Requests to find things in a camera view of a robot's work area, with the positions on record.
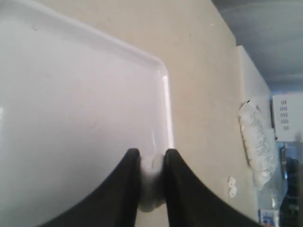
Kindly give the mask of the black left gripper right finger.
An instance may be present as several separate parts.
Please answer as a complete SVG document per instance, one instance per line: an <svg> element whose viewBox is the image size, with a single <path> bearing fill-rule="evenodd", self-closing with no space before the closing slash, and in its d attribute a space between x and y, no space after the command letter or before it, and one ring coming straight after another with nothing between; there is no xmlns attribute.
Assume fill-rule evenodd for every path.
<svg viewBox="0 0 303 227"><path fill-rule="evenodd" d="M208 189L176 149L164 157L164 194L171 227L258 227Z"/></svg>

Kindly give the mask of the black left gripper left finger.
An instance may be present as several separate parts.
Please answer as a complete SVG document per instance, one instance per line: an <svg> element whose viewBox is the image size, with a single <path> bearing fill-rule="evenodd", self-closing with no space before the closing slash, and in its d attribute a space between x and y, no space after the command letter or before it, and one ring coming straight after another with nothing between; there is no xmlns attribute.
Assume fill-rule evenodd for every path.
<svg viewBox="0 0 303 227"><path fill-rule="evenodd" d="M131 148L97 189L43 226L133 227L139 195L140 153Z"/></svg>

